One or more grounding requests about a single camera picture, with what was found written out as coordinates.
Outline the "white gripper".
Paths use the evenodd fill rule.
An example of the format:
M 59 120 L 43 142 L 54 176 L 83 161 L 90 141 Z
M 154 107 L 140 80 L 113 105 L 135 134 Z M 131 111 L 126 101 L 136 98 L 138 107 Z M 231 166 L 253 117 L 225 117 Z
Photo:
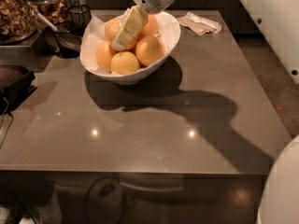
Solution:
M 148 23 L 150 14 L 158 14 L 167 9 L 175 0 L 133 0 L 136 6 L 128 8 L 121 17 L 121 26 L 112 47 L 123 51 L 137 37 Z

